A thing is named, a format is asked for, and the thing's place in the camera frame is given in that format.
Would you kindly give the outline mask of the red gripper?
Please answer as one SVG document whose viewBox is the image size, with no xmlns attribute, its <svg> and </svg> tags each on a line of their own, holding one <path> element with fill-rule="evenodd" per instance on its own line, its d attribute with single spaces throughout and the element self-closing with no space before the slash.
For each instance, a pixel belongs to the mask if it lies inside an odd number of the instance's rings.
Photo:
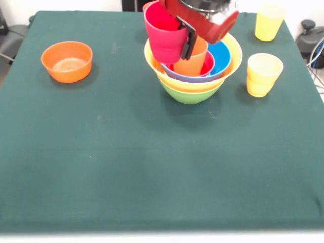
<svg viewBox="0 0 324 243">
<path fill-rule="evenodd" d="M 165 10 L 179 22 L 178 30 L 187 30 L 181 59 L 189 60 L 197 36 L 210 44 L 220 41 L 235 25 L 239 11 L 236 1 L 191 0 L 160 1 Z"/>
</svg>

